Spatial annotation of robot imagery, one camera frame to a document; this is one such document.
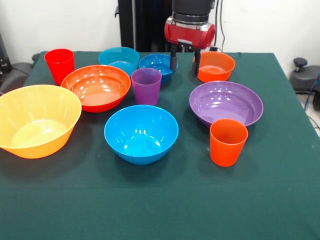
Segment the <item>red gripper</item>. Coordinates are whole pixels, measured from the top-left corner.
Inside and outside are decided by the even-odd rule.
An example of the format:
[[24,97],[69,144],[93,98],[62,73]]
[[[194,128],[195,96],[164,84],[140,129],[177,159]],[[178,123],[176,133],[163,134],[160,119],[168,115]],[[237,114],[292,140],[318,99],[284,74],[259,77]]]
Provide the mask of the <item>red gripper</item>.
[[[170,69],[177,69],[177,45],[191,46],[195,49],[204,50],[213,42],[216,33],[216,26],[209,22],[205,24],[184,24],[176,21],[171,16],[167,18],[164,25],[164,36],[169,43],[172,43],[170,51]],[[201,61],[201,51],[194,51],[192,73],[194,76],[199,74]]]

